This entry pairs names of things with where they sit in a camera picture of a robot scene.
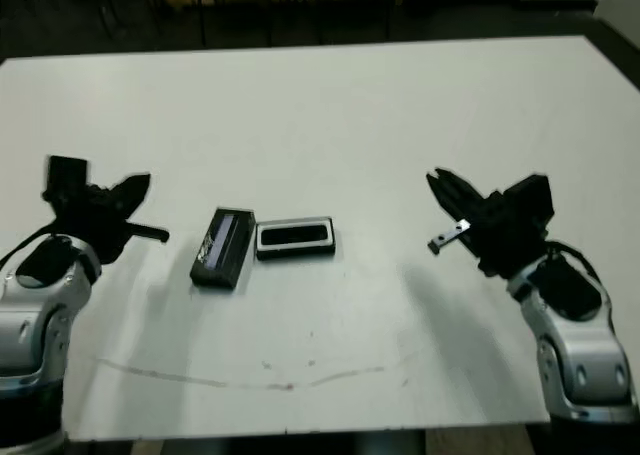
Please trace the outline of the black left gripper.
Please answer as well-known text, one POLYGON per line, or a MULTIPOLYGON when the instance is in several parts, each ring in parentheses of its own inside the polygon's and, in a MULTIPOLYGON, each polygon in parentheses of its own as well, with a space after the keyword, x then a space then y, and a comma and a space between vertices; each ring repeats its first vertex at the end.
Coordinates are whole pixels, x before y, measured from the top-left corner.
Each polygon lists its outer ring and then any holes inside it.
POLYGON ((43 199, 55 214, 52 231, 87 243, 103 265, 115 262, 133 237, 166 243, 168 230, 129 221, 143 203, 150 183, 150 173, 127 176, 110 188, 80 182, 49 183, 43 199))

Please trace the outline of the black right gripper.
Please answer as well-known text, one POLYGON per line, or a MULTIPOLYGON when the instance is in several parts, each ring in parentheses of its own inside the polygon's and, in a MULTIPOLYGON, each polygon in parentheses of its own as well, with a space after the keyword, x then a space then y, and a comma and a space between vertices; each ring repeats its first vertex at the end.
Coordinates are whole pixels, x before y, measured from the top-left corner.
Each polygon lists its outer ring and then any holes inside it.
POLYGON ((459 241, 479 260, 484 275, 503 279, 544 254, 549 190, 495 191, 484 198, 468 181, 444 168, 427 173, 426 180, 440 207, 455 220, 453 229, 428 243, 433 254, 459 241))

